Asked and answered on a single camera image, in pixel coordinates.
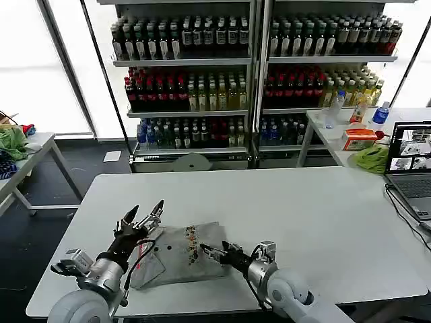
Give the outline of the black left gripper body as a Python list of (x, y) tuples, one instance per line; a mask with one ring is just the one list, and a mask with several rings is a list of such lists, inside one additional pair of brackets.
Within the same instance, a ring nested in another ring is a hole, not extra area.
[(125, 226), (114, 234), (114, 242), (108, 248), (108, 258), (112, 261), (128, 261), (135, 245), (148, 236), (146, 227)]

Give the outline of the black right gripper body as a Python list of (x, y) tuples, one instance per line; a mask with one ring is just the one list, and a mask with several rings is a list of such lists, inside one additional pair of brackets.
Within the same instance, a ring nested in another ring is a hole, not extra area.
[(223, 264), (228, 264), (236, 270), (247, 270), (251, 264), (251, 257), (241, 250), (229, 250), (223, 255)]

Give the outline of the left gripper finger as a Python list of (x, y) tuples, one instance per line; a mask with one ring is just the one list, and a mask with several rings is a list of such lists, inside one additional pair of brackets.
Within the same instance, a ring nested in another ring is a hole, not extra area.
[(139, 209), (138, 205), (135, 205), (130, 211), (126, 212), (124, 217), (117, 222), (117, 233), (124, 231), (128, 227), (133, 227), (133, 220)]
[(161, 215), (163, 213), (164, 199), (154, 206), (152, 211), (147, 217), (142, 219), (137, 224), (137, 230), (139, 233), (149, 236), (155, 228), (157, 228), (161, 222)]

